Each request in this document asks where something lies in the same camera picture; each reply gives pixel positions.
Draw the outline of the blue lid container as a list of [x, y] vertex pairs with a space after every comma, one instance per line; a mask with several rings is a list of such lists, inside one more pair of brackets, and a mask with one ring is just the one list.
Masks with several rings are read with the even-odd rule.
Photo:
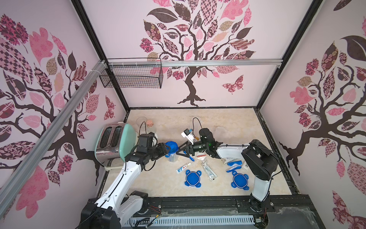
[[214, 138], [219, 141], [226, 141], [230, 137], [229, 131], [224, 127], [217, 127], [214, 132]]
[[178, 155], [176, 152], [178, 151], [178, 145], [174, 141], [166, 142], [166, 146], [168, 149], [168, 153], [165, 155], [169, 162], [176, 162], [178, 160]]

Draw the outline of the small toothpaste tube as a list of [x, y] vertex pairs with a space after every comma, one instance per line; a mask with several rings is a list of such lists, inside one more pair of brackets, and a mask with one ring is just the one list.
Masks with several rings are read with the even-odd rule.
[[181, 172], [183, 172], [185, 169], [187, 169], [189, 166], [191, 165], [191, 163], [186, 163], [184, 164], [183, 166], [179, 167], [177, 170], [176, 170], [176, 173], [179, 174]]

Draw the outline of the clear comb packet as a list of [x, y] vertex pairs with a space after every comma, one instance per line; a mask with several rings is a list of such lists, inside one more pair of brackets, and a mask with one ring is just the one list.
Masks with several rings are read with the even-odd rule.
[[210, 181], [214, 181], [218, 176], [216, 175], [216, 173], [211, 169], [211, 167], [208, 165], [207, 161], [203, 161], [202, 163], [203, 169], [205, 171], [205, 173], [207, 174], [207, 176], [209, 177]]

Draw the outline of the blue toothbrush case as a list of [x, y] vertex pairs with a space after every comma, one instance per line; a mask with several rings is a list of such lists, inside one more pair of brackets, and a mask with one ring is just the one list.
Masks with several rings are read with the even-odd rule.
[[227, 173], [230, 173], [232, 171], [238, 170], [242, 168], [243, 162], [242, 161], [232, 161], [227, 163], [229, 168], [226, 170]]

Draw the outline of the detached blue container lid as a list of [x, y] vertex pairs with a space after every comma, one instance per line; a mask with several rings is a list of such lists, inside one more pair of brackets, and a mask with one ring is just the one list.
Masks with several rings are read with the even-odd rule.
[[247, 174], [238, 173], [237, 171], [232, 171], [233, 181], [231, 187], [243, 189], [248, 191], [250, 188], [248, 186], [249, 176]]

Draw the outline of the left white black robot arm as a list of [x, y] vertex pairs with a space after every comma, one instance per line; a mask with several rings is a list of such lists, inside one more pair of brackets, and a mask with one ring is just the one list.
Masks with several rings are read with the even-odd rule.
[[95, 202], [86, 204], [81, 212], [77, 229], [120, 229], [129, 218], [148, 205], [148, 194], [136, 192], [126, 194], [150, 161], [165, 156], [170, 147], [158, 143], [154, 133], [142, 134], [137, 144], [125, 156], [125, 163], [108, 190]]

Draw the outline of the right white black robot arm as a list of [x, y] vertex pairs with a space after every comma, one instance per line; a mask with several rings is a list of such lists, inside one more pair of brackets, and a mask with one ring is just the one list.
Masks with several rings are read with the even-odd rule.
[[262, 203], [269, 196], [270, 184], [279, 160], [262, 142], [254, 139], [246, 145], [224, 144], [216, 141], [207, 128], [199, 131], [199, 140], [194, 138], [193, 130], [186, 129], [181, 135], [188, 141], [178, 147], [177, 155], [190, 157], [196, 153], [206, 153], [212, 158], [234, 158], [244, 161], [255, 176], [251, 198], [257, 203]]

